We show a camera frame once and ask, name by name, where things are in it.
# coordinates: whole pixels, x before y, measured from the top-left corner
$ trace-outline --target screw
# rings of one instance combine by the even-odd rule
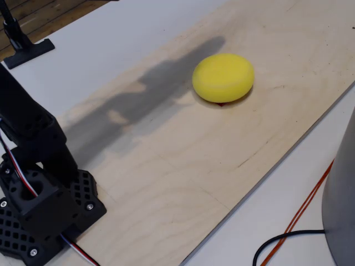
[[[87,205],[87,210],[88,211],[91,211],[93,208],[94,208],[93,204],[90,203],[90,204]]]
[[[32,250],[29,252],[29,254],[31,255],[31,257],[36,256],[36,255],[37,255],[37,250],[34,248],[34,249],[32,249]]]

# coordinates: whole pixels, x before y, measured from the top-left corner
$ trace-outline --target black cable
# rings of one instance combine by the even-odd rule
[[[273,237],[270,240],[266,241],[263,245],[261,245],[261,247],[259,247],[259,249],[257,250],[257,252],[254,255],[254,259],[253,259],[253,266],[256,266],[256,262],[257,262],[257,258],[259,257],[260,253],[271,243],[278,241],[282,238],[286,238],[286,237],[291,237],[291,236],[296,236],[299,234],[324,234],[325,231],[324,230],[300,230],[300,231],[293,231],[293,232],[289,232],[286,234],[280,234],[279,236]]]

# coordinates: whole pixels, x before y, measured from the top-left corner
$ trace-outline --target orange cable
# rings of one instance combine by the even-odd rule
[[[313,200],[313,198],[315,197],[318,189],[320,188],[321,184],[323,183],[323,181],[326,179],[326,177],[328,176],[332,165],[334,163],[334,160],[332,161],[332,163],[329,165],[328,169],[325,171],[325,173],[323,174],[322,178],[318,181],[318,183],[316,184],[316,186],[314,187],[314,189],[311,191],[311,193],[308,195],[307,199],[305,200],[305,202],[302,204],[301,208],[299,208],[299,210],[297,211],[297,213],[295,214],[295,216],[293,217],[291,223],[288,225],[285,233],[291,232],[292,229],[295,227],[296,223],[298,222],[299,218],[301,218],[302,214],[305,212],[305,210],[307,209],[308,205],[310,205],[311,201]],[[286,238],[282,238],[278,241],[277,245],[273,248],[273,250],[270,252],[270,254],[265,258],[265,260],[261,263],[260,266],[266,266],[266,264],[270,261],[270,259],[275,255],[275,253],[279,250],[279,248],[283,245],[283,243],[285,242]]]

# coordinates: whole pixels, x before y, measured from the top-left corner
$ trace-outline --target white table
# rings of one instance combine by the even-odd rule
[[[11,73],[58,116],[224,2],[109,3],[50,35],[54,51]],[[332,161],[354,103],[352,89],[186,265],[251,265],[256,249],[283,233]],[[322,228],[322,192],[323,186],[295,229]],[[303,236],[288,239],[270,265],[334,266],[334,262],[324,236]]]

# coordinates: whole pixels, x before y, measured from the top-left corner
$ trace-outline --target wooden floor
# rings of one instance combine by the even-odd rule
[[[63,28],[108,1],[89,0],[6,0],[13,17],[32,42]],[[14,53],[3,30],[0,16],[0,61]]]

